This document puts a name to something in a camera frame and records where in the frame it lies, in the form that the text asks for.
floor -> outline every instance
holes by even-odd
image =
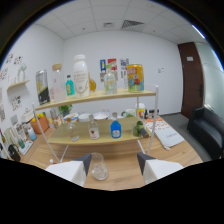
[[[211,161],[211,157],[199,142],[187,131],[188,118],[180,113],[160,115],[166,122],[168,122],[197,152],[203,162]]]

blue bottle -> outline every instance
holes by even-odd
[[[112,138],[120,138],[121,137],[121,124],[117,121],[117,113],[112,113],[113,122],[110,125],[111,136]]]
[[[68,81],[66,82],[66,92],[68,96],[75,94],[74,84],[71,80],[71,75],[67,75]]]

cup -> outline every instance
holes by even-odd
[[[127,109],[126,111],[123,111],[121,113],[121,116],[124,116],[124,117],[135,117],[136,113],[135,113],[134,109]]]
[[[97,152],[92,153],[90,170],[91,170],[92,176],[97,180],[104,180],[107,178],[108,169],[104,162],[104,158],[102,154]]]

bottle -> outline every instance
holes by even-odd
[[[71,141],[77,141],[79,139],[79,134],[78,134],[75,124],[71,123],[70,117],[68,117],[66,120],[68,122],[67,132],[68,132],[68,135],[69,135]]]
[[[25,147],[25,144],[24,144],[24,142],[23,142],[23,140],[22,140],[21,135],[19,135],[18,137],[19,137],[19,138],[18,138],[18,144],[19,144],[20,147],[23,149],[23,148]]]
[[[89,115],[89,120],[90,120],[88,125],[89,136],[91,139],[98,139],[100,137],[99,128],[97,123],[93,119],[93,115]]]
[[[31,139],[32,141],[34,141],[34,140],[37,138],[37,136],[36,136],[36,134],[35,134],[35,132],[34,132],[34,130],[33,130],[32,127],[29,127],[29,128],[28,128],[28,134],[29,134],[30,139]]]
[[[96,82],[90,78],[90,73],[88,72],[89,75],[89,88],[90,88],[90,92],[95,92],[96,90]]]
[[[66,92],[67,96],[72,96],[75,94],[74,84],[71,80],[71,75],[67,75],[68,81],[66,82]]]
[[[153,113],[153,111],[152,111],[152,110],[149,110],[149,114],[148,114],[148,118],[149,118],[149,119],[152,118],[152,113]]]
[[[127,71],[124,71],[124,88],[128,89],[128,75],[127,75]]]
[[[144,118],[145,118],[145,119],[148,119],[148,112],[147,112],[147,109],[145,109]]]
[[[0,143],[0,158],[8,159],[7,154],[5,153],[5,150],[4,150],[4,148],[3,148],[1,143]]]
[[[107,68],[107,72],[106,72],[106,75],[104,75],[105,93],[108,95],[116,94],[117,83],[116,83],[114,72],[111,71],[111,65],[107,65],[106,68]]]
[[[8,144],[6,142],[5,136],[2,134],[2,130],[1,129],[0,129],[0,133],[1,133],[1,137],[2,137],[2,143],[4,144],[5,149],[8,150]],[[9,159],[7,153],[5,152],[5,150],[3,148],[3,146],[1,146],[1,147],[2,147],[2,150],[1,150],[2,158]]]
[[[65,82],[61,72],[62,65],[54,64],[52,66],[53,74],[53,87],[54,87],[54,100],[61,102],[66,100]]]
[[[112,138],[120,138],[121,137],[121,124],[117,121],[117,113],[112,113],[113,122],[110,125],[111,136]]]
[[[75,86],[75,97],[83,98],[90,95],[88,68],[85,61],[85,55],[76,55],[74,57],[73,82]]]

label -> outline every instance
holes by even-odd
[[[98,128],[90,128],[89,136],[91,139],[98,139],[100,137]]]
[[[79,96],[89,96],[89,78],[86,72],[77,71],[74,73],[75,92]]]
[[[71,86],[69,83],[67,84],[67,93],[68,93],[68,95],[72,95]]]
[[[113,137],[119,137],[120,136],[120,131],[119,130],[114,130],[113,132],[112,132],[112,135],[113,135]]]

